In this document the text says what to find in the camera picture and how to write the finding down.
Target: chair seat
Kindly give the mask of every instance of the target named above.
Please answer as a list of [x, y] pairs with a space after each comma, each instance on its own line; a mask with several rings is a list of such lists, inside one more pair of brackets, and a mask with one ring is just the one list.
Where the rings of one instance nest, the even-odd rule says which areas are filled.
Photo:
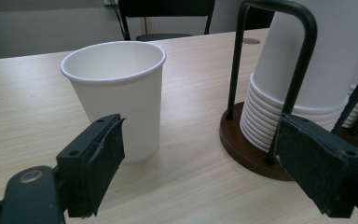
[[180, 37], [188, 37], [191, 35], [187, 34], [151, 34], [151, 35], [140, 35], [137, 36], [135, 39], [136, 41], [153, 41], [153, 40], [161, 40], [161, 39], [174, 39]]

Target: table surface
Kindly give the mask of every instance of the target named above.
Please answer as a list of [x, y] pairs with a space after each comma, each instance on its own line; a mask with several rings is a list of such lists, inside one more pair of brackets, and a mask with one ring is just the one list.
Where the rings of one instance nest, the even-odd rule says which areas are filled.
[[[246, 31], [236, 102], [243, 101], [268, 30]], [[97, 217], [67, 223], [358, 223], [321, 215], [295, 182], [257, 175], [219, 140], [227, 109], [235, 33], [154, 42], [163, 68], [160, 145], [148, 160], [121, 165]], [[0, 200], [23, 169], [55, 156], [90, 122], [60, 62], [69, 52], [0, 60]]]

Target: light wood grain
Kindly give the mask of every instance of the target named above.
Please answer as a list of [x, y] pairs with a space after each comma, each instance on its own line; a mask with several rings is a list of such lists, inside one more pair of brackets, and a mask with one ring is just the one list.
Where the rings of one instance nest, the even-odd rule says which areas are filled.
[[[243, 45], [237, 102], [261, 41]], [[227, 108], [234, 33], [155, 42], [164, 64], [160, 146], [148, 161], [121, 165], [99, 215], [68, 223], [357, 223], [319, 213], [294, 182], [241, 167], [223, 149], [219, 120]], [[69, 52], [0, 60], [0, 200], [7, 181], [55, 156], [90, 123], [60, 62]]]

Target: paper cup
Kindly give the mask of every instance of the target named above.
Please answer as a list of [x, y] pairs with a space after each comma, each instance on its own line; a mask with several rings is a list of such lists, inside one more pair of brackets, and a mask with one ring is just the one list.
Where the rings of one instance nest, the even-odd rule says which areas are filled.
[[[254, 77], [255, 74], [251, 74], [248, 93], [244, 100], [240, 121], [241, 131], [252, 145], [268, 152], [282, 113], [283, 102], [277, 101], [261, 91], [255, 85]], [[347, 102], [348, 97], [339, 106], [312, 108], [295, 105], [293, 114], [312, 120], [331, 131]]]
[[[340, 106], [358, 68], [358, 1], [294, 1], [308, 8], [318, 24], [315, 49], [296, 105]], [[300, 20], [275, 13], [255, 69], [255, 85], [271, 99], [285, 100], [303, 41]]]
[[124, 163], [149, 158], [159, 145], [163, 49], [145, 42], [119, 41], [77, 50], [61, 63], [89, 121], [119, 113]]

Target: black chair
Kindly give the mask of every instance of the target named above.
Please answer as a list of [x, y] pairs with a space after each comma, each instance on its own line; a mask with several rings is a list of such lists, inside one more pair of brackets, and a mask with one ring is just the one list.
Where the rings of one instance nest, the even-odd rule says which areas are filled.
[[[126, 18], [129, 17], [207, 17], [204, 34], [209, 34], [214, 0], [119, 0], [118, 7], [125, 40], [131, 40]], [[188, 34], [151, 34], [136, 37], [151, 41], [191, 36]]]

